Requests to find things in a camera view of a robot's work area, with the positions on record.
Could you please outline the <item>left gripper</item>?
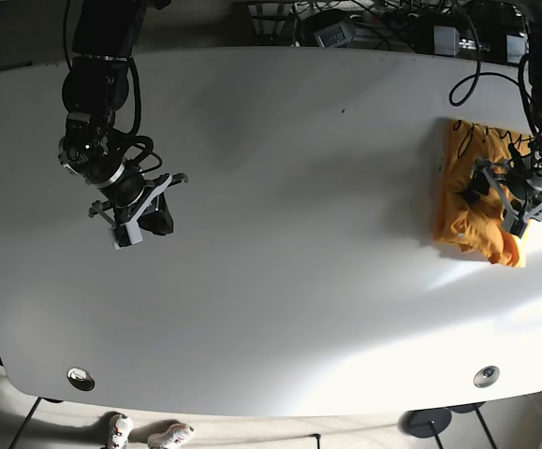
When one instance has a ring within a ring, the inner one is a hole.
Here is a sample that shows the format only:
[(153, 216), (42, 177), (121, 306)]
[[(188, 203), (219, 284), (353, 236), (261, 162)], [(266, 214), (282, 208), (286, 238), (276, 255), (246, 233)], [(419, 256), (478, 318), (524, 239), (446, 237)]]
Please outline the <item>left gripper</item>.
[(521, 239), (531, 221), (542, 222), (542, 170), (527, 168), (522, 162), (474, 162), (474, 173), (487, 177), (504, 205), (502, 229)]

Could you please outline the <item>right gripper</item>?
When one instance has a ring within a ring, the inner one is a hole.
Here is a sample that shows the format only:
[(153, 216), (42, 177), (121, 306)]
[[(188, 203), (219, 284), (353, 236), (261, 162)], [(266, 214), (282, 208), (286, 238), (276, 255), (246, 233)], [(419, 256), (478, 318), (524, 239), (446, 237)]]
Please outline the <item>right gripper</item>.
[(174, 185), (187, 183), (185, 173), (147, 180), (138, 170), (117, 170), (96, 188), (106, 198), (97, 200), (88, 209), (90, 218), (100, 217), (109, 225), (115, 250), (122, 250), (143, 241), (138, 219), (156, 196)]

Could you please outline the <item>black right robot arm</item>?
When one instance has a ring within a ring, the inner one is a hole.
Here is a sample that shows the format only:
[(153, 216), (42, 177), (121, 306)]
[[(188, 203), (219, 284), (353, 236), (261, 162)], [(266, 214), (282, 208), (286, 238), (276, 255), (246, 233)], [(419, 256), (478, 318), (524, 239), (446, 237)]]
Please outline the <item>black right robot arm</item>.
[(142, 102), (132, 56), (148, 8), (166, 1), (85, 1), (72, 38), (63, 39), (68, 73), (62, 87), (67, 111), (58, 159), (103, 195), (88, 215), (104, 219), (116, 249), (142, 242), (143, 232), (174, 231), (166, 190), (183, 173), (147, 179), (143, 162), (163, 165), (154, 141), (139, 131)]

